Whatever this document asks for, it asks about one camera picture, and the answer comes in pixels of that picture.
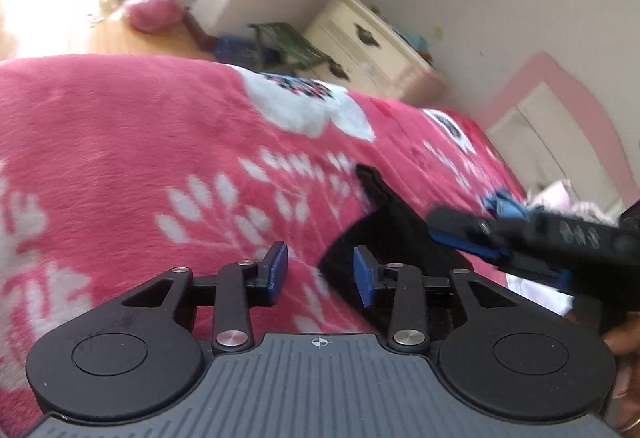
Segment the operator right hand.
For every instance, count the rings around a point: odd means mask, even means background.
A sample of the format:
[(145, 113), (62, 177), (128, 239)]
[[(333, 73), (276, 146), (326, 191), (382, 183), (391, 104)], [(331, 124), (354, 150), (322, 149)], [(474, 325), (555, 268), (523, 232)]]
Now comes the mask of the operator right hand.
[(625, 322), (606, 332), (603, 340), (620, 360), (608, 406), (608, 421), (623, 437), (639, 438), (639, 314), (629, 314)]

